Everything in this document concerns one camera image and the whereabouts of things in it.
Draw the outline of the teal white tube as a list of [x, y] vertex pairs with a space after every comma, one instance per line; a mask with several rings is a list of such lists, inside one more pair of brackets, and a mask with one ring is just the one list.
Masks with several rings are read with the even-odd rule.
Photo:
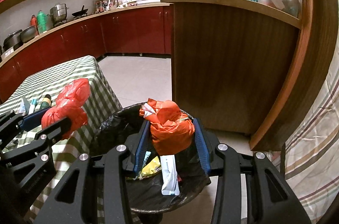
[[33, 99], [30, 103], [28, 114], [34, 113], [36, 105], [37, 105], [37, 99]]

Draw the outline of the green label dark bottle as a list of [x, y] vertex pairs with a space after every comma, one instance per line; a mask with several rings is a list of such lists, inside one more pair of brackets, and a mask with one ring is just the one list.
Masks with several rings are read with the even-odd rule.
[[50, 94], [46, 94], [46, 95], [43, 97], [43, 100], [42, 100], [42, 102], [41, 102], [40, 110], [43, 110], [43, 109], [46, 109], [46, 108], [51, 107], [51, 104], [52, 104], [51, 95], [50, 95]]

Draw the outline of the red plastic bag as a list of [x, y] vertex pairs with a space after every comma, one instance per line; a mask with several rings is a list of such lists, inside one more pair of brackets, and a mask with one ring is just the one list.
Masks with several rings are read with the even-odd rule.
[[88, 117], [82, 106], [91, 94], [89, 80], [87, 78], [75, 79], [66, 85], [57, 96], [56, 105], [51, 107], [41, 119], [41, 127], [49, 125], [67, 117], [71, 120], [71, 128], [63, 136], [62, 140], [70, 138], [71, 134], [88, 123]]

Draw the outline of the yellow wrapper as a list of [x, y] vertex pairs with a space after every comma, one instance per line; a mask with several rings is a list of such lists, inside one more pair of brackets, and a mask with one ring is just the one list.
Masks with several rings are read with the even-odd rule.
[[139, 179], [143, 180], [145, 178], [150, 178], [151, 176], [156, 175], [159, 171], [161, 171], [161, 163], [158, 156], [156, 156], [143, 167], [139, 174]]

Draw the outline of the white pouch package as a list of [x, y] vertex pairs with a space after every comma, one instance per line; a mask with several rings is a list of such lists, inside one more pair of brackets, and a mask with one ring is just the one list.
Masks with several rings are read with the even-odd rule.
[[179, 182], [178, 173], [176, 170], [175, 156], [166, 155], [160, 156], [161, 173], [163, 177], [163, 185], [161, 187], [161, 193], [163, 195], [179, 196]]

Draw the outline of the orange plastic bag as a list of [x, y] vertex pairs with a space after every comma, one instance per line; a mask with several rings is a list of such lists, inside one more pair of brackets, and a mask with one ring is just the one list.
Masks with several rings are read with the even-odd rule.
[[139, 115], [151, 124], [152, 144], [158, 155], [175, 155], [192, 144], [194, 124], [175, 102], [150, 98], [141, 106]]

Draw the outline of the silver snack wrapper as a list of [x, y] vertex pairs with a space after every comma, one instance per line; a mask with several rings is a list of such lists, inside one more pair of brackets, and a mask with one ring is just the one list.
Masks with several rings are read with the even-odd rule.
[[29, 113], [30, 103], [25, 97], [21, 97], [21, 102], [19, 105], [18, 113]]

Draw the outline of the black trash bin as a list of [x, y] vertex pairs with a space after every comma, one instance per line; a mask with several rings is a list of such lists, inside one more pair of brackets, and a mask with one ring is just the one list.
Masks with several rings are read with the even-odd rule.
[[[141, 103], [125, 107], [105, 119], [95, 131], [90, 155], [107, 153], [137, 135], [144, 118], [139, 115]], [[149, 176], [126, 178], [126, 190], [131, 211], [136, 214], [162, 214], [178, 209], [196, 198], [211, 183], [200, 166], [195, 144], [175, 155], [180, 194], [163, 195], [161, 169]]]

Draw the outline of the green checkered tablecloth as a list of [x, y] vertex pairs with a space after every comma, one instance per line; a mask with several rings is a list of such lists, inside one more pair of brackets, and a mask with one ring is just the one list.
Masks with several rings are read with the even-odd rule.
[[24, 219], [32, 223], [47, 197], [76, 158], [89, 151], [90, 142], [101, 123], [122, 106], [93, 56], [55, 65], [27, 77], [1, 105], [1, 113], [19, 111], [21, 98], [52, 97], [52, 119], [69, 117], [76, 129], [52, 147], [56, 176], [31, 205]]

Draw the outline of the striped curtain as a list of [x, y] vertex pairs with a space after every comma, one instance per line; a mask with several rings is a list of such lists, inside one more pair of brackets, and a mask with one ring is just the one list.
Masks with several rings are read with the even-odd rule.
[[325, 215], [338, 196], [338, 49], [306, 117], [286, 142], [286, 152], [268, 152], [298, 197], [311, 223]]

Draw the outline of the red thermos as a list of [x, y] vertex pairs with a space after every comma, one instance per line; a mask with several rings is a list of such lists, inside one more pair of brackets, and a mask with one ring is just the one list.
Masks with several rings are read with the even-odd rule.
[[31, 16], [31, 26], [34, 26], [35, 28], [35, 35], [39, 34], [39, 30], [38, 30], [38, 24], [37, 24], [37, 17], [33, 14]]

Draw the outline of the green thermos bottle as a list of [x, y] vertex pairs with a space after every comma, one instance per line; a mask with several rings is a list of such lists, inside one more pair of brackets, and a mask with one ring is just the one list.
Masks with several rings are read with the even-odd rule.
[[47, 32], [47, 15], [42, 10], [37, 15], [37, 28], [39, 34]]

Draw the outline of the steel stock pot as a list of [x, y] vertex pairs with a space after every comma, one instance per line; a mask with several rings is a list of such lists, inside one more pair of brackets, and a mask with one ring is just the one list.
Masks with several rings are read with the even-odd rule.
[[56, 3], [54, 7], [49, 10], [48, 16], [51, 18], [53, 24], [67, 20], [67, 5], [65, 3]]

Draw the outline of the black wok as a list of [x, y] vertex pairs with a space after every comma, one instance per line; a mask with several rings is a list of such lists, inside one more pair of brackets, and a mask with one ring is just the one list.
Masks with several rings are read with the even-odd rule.
[[86, 15], [87, 15], [87, 12], [88, 12], [88, 9], [85, 8], [85, 5], [82, 5], [81, 10], [72, 13], [72, 16], [73, 16], [74, 18], [86, 16]]

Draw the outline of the dark red lower cabinets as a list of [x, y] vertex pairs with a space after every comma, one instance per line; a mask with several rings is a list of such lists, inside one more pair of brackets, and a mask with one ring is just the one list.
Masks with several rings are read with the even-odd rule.
[[255, 133], [290, 69], [300, 19], [249, 0], [161, 0], [68, 22], [1, 63], [1, 101], [67, 60], [170, 54], [172, 98], [210, 129]]

